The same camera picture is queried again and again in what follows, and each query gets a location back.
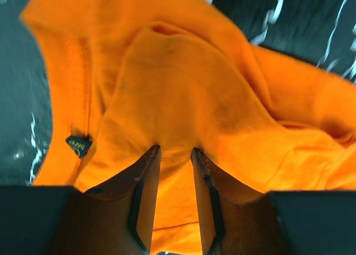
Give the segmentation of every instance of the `sleeve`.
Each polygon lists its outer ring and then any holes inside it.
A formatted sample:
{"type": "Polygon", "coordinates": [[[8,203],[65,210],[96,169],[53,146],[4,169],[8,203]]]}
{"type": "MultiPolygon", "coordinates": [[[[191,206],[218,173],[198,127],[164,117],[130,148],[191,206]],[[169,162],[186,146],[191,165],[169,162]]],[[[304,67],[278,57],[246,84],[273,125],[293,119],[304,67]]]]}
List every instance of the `sleeve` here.
{"type": "Polygon", "coordinates": [[[257,46],[252,49],[266,79],[275,119],[315,126],[334,138],[356,140],[356,86],[291,57],[257,46]]]}
{"type": "Polygon", "coordinates": [[[21,19],[54,31],[86,37],[89,15],[90,0],[30,0],[21,19]]]}

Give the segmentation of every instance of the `orange hoodie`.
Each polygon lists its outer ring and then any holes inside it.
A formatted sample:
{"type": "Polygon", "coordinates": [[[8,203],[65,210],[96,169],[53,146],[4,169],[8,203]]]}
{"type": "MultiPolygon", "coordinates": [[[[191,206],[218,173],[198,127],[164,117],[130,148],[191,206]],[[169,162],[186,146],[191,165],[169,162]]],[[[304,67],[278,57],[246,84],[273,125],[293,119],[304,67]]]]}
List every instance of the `orange hoodie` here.
{"type": "Polygon", "coordinates": [[[204,0],[31,0],[53,139],[35,185],[104,182],[161,146],[151,252],[201,254],[193,147],[267,192],[356,188],[356,88],[252,46],[204,0]],[[93,139],[80,160],[70,135],[93,139]]]}

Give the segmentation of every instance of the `dark gray surface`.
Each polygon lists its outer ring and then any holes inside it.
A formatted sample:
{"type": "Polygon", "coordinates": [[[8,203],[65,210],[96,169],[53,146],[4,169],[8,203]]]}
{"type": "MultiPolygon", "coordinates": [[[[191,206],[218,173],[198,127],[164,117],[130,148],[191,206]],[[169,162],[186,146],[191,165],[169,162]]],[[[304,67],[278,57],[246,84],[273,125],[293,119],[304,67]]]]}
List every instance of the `dark gray surface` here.
{"type": "Polygon", "coordinates": [[[0,254],[48,254],[58,223],[74,192],[71,187],[1,186],[0,254]]]}
{"type": "Polygon", "coordinates": [[[30,184],[52,137],[41,54],[18,20],[28,0],[0,0],[0,184],[30,184]]]}
{"type": "MultiPolygon", "coordinates": [[[[267,12],[276,9],[278,0],[214,0],[213,4],[241,28],[252,40],[263,31],[267,12]]],[[[345,74],[353,65],[356,70],[356,0],[284,0],[280,15],[261,46],[304,60],[355,82],[356,73],[345,74]],[[330,52],[323,59],[330,42],[330,52]]]]}
{"type": "Polygon", "coordinates": [[[356,254],[355,192],[271,192],[293,255],[356,254]]]}

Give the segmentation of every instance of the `brown panel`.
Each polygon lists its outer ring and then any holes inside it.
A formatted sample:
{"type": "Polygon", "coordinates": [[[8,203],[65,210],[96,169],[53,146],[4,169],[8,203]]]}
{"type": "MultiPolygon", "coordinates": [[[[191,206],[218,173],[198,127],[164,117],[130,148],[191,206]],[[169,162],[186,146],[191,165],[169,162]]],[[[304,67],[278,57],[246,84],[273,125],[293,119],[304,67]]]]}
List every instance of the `brown panel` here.
{"type": "Polygon", "coordinates": [[[192,163],[203,254],[289,254],[268,195],[237,181],[199,149],[192,163]]]}

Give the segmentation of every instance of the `clothing tag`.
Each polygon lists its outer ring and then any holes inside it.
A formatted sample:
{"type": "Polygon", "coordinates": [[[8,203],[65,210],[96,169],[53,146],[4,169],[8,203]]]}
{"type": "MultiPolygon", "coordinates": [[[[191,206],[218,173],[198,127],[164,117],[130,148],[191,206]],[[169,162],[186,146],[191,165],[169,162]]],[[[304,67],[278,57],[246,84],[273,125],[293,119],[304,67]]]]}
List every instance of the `clothing tag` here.
{"type": "Polygon", "coordinates": [[[73,151],[77,154],[77,156],[81,159],[87,153],[92,144],[89,138],[80,138],[78,136],[69,136],[66,139],[67,144],[73,149],[73,151]]]}

